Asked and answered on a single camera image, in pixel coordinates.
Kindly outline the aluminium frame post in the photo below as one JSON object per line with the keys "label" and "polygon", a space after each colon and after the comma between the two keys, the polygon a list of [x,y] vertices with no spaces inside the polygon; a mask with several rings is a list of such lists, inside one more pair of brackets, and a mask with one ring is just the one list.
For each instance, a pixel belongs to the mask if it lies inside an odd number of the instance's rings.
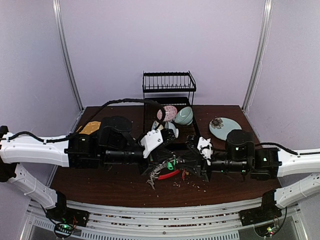
{"label": "aluminium frame post", "polygon": [[59,41],[61,45],[62,56],[63,56],[67,77],[70,83],[71,91],[74,96],[77,108],[80,112],[82,112],[84,110],[84,107],[83,107],[80,93],[77,87],[77,83],[75,80],[74,71],[72,68],[72,63],[71,63],[71,59],[68,51],[67,40],[66,40],[64,24],[63,24],[63,16],[61,11],[61,1],[53,0],[52,6],[53,6],[53,14],[54,14],[54,18],[55,18],[55,22],[58,30]]}
{"label": "aluminium frame post", "polygon": [[259,77],[262,70],[262,60],[267,47],[268,38],[270,35],[270,28],[272,22],[273,0],[264,1],[264,10],[261,21],[260,34],[258,39],[258,45],[256,49],[255,59],[249,79],[249,84],[244,97],[242,111],[245,114],[249,113],[250,106],[253,102],[254,95],[258,86]]}

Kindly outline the blue yellow patterned bowl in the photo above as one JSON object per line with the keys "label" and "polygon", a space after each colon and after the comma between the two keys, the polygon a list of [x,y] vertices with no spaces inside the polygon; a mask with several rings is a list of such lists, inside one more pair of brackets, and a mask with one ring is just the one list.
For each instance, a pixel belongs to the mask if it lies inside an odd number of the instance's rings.
{"label": "blue yellow patterned bowl", "polygon": [[159,130],[161,131],[164,128],[162,124],[159,124],[156,120],[153,122],[151,126],[151,130]]}

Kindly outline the left aluminium frame post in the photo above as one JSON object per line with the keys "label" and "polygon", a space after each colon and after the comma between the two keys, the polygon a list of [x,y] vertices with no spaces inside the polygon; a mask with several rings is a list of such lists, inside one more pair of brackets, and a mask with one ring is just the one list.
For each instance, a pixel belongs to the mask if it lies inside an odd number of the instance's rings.
{"label": "left aluminium frame post", "polygon": [[71,63],[71,59],[68,51],[67,40],[66,40],[64,24],[63,24],[63,16],[61,11],[61,1],[53,0],[52,6],[53,6],[53,14],[54,14],[54,18],[55,18],[55,22],[58,30],[59,41],[61,45],[62,56],[63,56],[67,77],[70,83],[71,91],[74,96],[77,108],[80,112],[82,112],[84,110],[84,107],[83,107],[80,93],[77,87],[77,83],[75,80],[74,71],[72,68],[72,63]]}

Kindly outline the green tag key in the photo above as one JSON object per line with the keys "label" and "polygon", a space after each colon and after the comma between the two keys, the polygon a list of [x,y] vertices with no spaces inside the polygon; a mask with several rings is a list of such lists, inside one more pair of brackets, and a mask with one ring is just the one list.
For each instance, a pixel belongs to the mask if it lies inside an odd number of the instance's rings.
{"label": "green tag key", "polygon": [[167,169],[170,171],[173,171],[175,169],[175,162],[174,161],[169,161],[167,163]]}

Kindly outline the yellow dotted plate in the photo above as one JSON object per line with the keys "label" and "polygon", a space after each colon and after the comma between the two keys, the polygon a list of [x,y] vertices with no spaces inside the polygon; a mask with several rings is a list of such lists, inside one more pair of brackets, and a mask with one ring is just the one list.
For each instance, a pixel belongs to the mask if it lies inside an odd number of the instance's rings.
{"label": "yellow dotted plate", "polygon": [[91,121],[79,132],[79,134],[91,135],[92,133],[98,131],[100,126],[100,121]]}

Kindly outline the pink patterned bowl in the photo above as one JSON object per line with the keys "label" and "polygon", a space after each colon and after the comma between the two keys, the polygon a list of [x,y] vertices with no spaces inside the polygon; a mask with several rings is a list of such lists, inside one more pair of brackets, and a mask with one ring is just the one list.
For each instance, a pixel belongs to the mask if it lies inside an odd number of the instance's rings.
{"label": "pink patterned bowl", "polygon": [[177,108],[173,105],[166,105],[163,108],[165,110],[165,118],[163,121],[164,122],[172,122],[178,113]]}

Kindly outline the red tag key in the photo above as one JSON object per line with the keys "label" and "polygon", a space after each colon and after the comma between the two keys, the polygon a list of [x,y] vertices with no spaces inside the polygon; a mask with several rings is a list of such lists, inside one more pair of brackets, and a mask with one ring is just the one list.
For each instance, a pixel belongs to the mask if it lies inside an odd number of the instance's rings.
{"label": "red tag key", "polygon": [[186,179],[186,176],[188,175],[189,175],[189,172],[184,168],[182,170],[182,175],[181,175],[182,180],[184,181]]}

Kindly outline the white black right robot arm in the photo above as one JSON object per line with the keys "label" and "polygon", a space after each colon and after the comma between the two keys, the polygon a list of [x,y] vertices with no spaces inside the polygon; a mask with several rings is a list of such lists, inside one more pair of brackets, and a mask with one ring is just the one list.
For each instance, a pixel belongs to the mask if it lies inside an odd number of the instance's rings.
{"label": "white black right robot arm", "polygon": [[263,194],[256,210],[259,220],[268,220],[276,210],[320,192],[320,151],[290,150],[278,143],[255,144],[254,136],[241,129],[227,134],[225,149],[215,150],[210,139],[189,136],[190,153],[174,159],[176,168],[188,168],[194,174],[210,178],[212,172],[240,173],[251,179],[268,181],[295,174],[307,177]]}

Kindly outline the large grey red keyring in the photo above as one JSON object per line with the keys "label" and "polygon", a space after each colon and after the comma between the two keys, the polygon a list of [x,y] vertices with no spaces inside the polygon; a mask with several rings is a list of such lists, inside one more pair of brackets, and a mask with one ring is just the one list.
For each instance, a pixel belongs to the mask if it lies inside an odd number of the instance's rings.
{"label": "large grey red keyring", "polygon": [[[180,173],[180,170],[177,168],[176,165],[177,158],[174,156],[167,160],[164,160],[162,163],[157,164],[149,173],[149,179],[146,181],[150,187],[155,190],[155,182],[162,181],[169,178],[172,178]],[[168,170],[167,163],[174,162],[174,170]]]}

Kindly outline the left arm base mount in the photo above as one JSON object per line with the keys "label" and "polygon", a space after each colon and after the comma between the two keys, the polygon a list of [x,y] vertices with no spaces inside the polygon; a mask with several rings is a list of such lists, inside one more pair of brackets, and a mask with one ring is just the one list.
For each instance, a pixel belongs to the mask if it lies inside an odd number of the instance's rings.
{"label": "left arm base mount", "polygon": [[85,210],[67,208],[65,213],[56,213],[53,209],[45,209],[45,216],[53,223],[53,233],[60,239],[69,238],[76,227],[86,227],[90,213]]}

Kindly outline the light blue flower plate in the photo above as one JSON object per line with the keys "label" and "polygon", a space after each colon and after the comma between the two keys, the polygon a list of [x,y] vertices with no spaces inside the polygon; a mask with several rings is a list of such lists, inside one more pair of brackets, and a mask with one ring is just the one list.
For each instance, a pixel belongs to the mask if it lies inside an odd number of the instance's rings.
{"label": "light blue flower plate", "polygon": [[241,130],[242,127],[233,119],[216,117],[209,123],[209,131],[219,140],[225,141],[233,130]]}

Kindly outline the grey blue ribbed bowl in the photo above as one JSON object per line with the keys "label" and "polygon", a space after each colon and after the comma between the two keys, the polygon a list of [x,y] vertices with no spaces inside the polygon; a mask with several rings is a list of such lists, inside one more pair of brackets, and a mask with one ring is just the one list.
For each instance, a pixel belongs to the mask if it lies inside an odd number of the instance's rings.
{"label": "grey blue ribbed bowl", "polygon": [[172,122],[167,121],[164,125],[164,128],[173,130],[176,139],[179,137],[179,129],[176,128],[176,126]]}

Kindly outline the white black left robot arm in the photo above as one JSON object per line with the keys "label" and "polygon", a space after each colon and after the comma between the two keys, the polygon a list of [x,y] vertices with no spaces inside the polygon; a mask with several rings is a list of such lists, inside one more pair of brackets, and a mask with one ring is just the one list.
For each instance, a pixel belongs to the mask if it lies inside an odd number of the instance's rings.
{"label": "white black left robot arm", "polygon": [[134,164],[146,171],[155,163],[157,150],[176,139],[175,130],[157,122],[141,138],[131,135],[132,122],[123,116],[89,122],[73,135],[38,138],[27,132],[13,134],[0,128],[0,181],[16,185],[26,196],[52,211],[61,222],[72,218],[66,197],[46,187],[30,174],[23,163],[44,163],[74,169],[95,169],[103,165]]}

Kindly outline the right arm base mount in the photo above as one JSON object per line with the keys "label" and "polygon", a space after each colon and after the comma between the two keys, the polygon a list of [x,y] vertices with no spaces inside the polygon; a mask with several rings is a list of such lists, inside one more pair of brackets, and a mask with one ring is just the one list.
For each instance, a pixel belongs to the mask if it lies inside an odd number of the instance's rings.
{"label": "right arm base mount", "polygon": [[243,227],[254,225],[255,233],[259,237],[266,239],[272,238],[282,229],[287,217],[287,209],[285,209],[282,223],[280,223],[282,210],[278,207],[263,208],[260,206],[241,210],[238,214]]}

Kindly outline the right aluminium frame post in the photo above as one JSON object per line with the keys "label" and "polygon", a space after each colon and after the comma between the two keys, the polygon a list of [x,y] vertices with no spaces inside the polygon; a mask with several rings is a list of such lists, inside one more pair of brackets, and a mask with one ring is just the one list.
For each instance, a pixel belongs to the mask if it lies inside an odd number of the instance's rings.
{"label": "right aluminium frame post", "polygon": [[272,22],[273,0],[264,1],[264,10],[261,21],[260,34],[258,39],[258,45],[256,49],[255,59],[249,79],[249,84],[244,97],[242,111],[245,114],[249,113],[250,106],[253,102],[254,95],[258,86],[259,77],[262,70],[262,60],[267,47],[268,38],[270,35],[270,28]]}

